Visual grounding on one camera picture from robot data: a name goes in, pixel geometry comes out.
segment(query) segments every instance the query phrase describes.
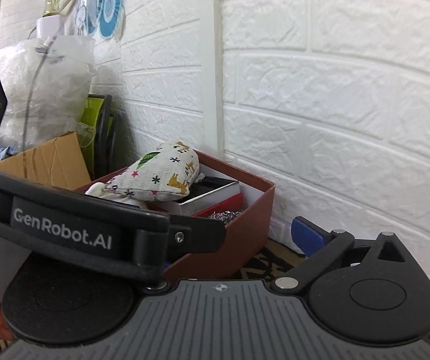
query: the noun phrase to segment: patterned fabric pouch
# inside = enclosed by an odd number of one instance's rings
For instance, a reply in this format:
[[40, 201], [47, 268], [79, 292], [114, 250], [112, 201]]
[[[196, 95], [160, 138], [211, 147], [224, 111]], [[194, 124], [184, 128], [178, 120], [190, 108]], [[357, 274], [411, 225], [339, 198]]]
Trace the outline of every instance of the patterned fabric pouch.
[[188, 196], [200, 164], [195, 150], [183, 142], [165, 142], [115, 176], [105, 191], [146, 202], [169, 202]]

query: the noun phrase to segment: gray ribbed surface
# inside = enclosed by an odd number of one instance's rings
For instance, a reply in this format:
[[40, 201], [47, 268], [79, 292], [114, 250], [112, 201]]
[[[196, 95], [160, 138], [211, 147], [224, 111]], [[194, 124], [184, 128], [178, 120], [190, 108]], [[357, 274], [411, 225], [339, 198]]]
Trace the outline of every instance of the gray ribbed surface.
[[44, 349], [18, 341], [0, 360], [430, 360], [418, 341], [392, 349], [346, 343], [320, 328], [302, 302], [267, 291], [262, 281], [182, 281], [146, 298], [113, 336], [93, 345]]

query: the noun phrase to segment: green leaf print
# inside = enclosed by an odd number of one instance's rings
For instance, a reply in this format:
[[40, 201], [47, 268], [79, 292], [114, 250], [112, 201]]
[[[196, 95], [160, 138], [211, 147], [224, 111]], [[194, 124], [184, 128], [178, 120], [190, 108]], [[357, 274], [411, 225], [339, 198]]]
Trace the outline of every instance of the green leaf print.
[[156, 157], [158, 154], [160, 154], [159, 151], [153, 151], [151, 153], [145, 154], [141, 159], [140, 162], [137, 165], [137, 170], [141, 168], [142, 165], [146, 164], [148, 161], [150, 161], [152, 158]]

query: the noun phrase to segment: clear plastic bag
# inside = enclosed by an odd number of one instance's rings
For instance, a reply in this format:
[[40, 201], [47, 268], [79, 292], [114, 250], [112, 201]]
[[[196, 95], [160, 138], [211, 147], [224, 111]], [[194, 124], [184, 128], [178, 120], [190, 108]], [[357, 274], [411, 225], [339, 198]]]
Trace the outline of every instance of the clear plastic bag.
[[[90, 91], [94, 69], [94, 40], [85, 36], [29, 39], [0, 50], [0, 81], [7, 110], [0, 127], [0, 147], [30, 149], [68, 131], [80, 129], [80, 118]], [[27, 115], [27, 99], [35, 71], [46, 55]]]

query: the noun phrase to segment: open box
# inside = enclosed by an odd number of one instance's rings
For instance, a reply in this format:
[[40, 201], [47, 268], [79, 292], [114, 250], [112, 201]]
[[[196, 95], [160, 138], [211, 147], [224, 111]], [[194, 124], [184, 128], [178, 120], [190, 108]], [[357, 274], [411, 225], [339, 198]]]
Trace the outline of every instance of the open box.
[[[230, 278], [265, 246], [268, 239], [275, 195], [274, 183], [199, 151], [197, 154], [200, 171], [205, 175], [240, 181], [245, 211], [226, 226], [225, 243], [217, 253], [186, 254], [166, 268], [164, 277], [171, 283], [183, 278]], [[106, 183], [123, 171], [124, 169], [121, 169], [104, 176], [92, 184]], [[90, 185], [77, 191], [85, 192]]]

